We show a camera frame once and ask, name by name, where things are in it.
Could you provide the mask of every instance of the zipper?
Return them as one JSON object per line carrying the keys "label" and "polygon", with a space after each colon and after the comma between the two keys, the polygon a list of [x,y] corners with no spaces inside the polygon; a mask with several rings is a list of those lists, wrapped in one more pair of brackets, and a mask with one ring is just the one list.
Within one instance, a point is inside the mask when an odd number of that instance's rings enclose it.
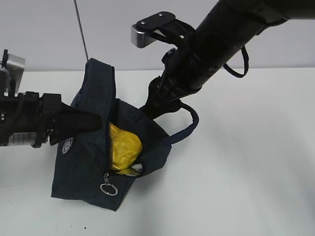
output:
{"label": "zipper", "polygon": [[[109,112],[108,112],[108,116],[107,116],[107,120],[106,120],[106,127],[105,127],[105,150],[106,150],[106,154],[105,154],[105,170],[104,170],[104,183],[101,184],[99,187],[102,190],[103,193],[105,193],[106,195],[109,196],[116,196],[118,194],[118,188],[116,186],[114,186],[113,184],[111,184],[109,182],[109,167],[110,167],[110,162],[111,162],[111,158],[110,158],[110,137],[109,137],[109,122],[110,119],[112,117],[112,113],[113,113],[113,108],[114,108],[114,104],[116,103],[116,86],[115,86],[115,68],[112,67],[112,74],[113,74],[113,78],[112,78],[112,101],[110,104],[110,108],[109,108]],[[108,191],[106,191],[106,188],[112,188],[114,190],[114,193],[110,193]]]}
{"label": "zipper", "polygon": [[99,187],[103,193],[108,196],[116,196],[118,194],[118,188],[109,182],[109,173],[104,174],[104,182]]}

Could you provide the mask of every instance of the yellow object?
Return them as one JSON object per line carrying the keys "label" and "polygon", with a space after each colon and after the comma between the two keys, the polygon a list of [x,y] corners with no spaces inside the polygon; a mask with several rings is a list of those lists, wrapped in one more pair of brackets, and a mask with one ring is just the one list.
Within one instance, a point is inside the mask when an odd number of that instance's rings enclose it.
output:
{"label": "yellow object", "polygon": [[142,151],[142,144],[137,135],[121,130],[109,123],[112,140],[111,170],[121,171],[130,167]]}

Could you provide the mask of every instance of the black cable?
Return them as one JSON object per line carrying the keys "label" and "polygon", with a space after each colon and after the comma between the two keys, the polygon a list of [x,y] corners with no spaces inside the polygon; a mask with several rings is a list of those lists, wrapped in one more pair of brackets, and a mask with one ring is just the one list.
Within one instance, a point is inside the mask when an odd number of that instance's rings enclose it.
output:
{"label": "black cable", "polygon": [[77,19],[78,19],[78,24],[79,24],[79,28],[80,28],[81,39],[82,39],[82,43],[83,43],[83,47],[84,47],[85,57],[87,58],[87,61],[88,61],[89,60],[88,50],[87,50],[87,46],[85,44],[85,39],[84,39],[84,35],[83,35],[83,29],[82,29],[82,25],[81,25],[77,1],[73,0],[73,2],[74,2],[74,7],[75,7],[75,13],[77,14]]}
{"label": "black cable", "polygon": [[235,70],[233,70],[231,67],[229,67],[227,64],[224,64],[223,68],[230,73],[231,75],[237,77],[237,78],[243,78],[247,75],[247,72],[249,70],[249,60],[250,57],[246,51],[245,46],[242,48],[242,55],[243,55],[243,59],[244,59],[244,74],[240,74],[238,72],[236,72]]}
{"label": "black cable", "polygon": [[14,117],[8,121],[7,125],[0,132],[0,144],[5,142],[12,134],[14,134],[15,125],[21,117],[22,110],[24,107],[24,102],[25,102],[25,96],[24,94],[19,93],[18,97],[20,98],[20,101],[15,111]]}

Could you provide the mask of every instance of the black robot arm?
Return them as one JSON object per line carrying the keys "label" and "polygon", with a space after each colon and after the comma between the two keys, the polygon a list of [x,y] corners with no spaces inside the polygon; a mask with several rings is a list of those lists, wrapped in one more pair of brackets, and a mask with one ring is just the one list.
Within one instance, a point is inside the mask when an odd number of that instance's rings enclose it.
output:
{"label": "black robot arm", "polygon": [[220,0],[196,30],[168,12],[139,21],[132,41],[175,44],[163,58],[165,71],[149,86],[143,112],[154,119],[180,109],[178,99],[197,93],[239,50],[265,29],[290,19],[315,19],[313,0]]}

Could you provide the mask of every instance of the white printed logo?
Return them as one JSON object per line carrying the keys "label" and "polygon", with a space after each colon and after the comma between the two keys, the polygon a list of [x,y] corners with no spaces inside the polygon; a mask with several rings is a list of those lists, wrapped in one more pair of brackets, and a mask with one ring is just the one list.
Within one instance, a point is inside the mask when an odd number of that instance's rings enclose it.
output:
{"label": "white printed logo", "polygon": [[72,144],[73,144],[73,137],[65,141],[65,143],[63,144],[63,154],[66,154],[70,150]]}

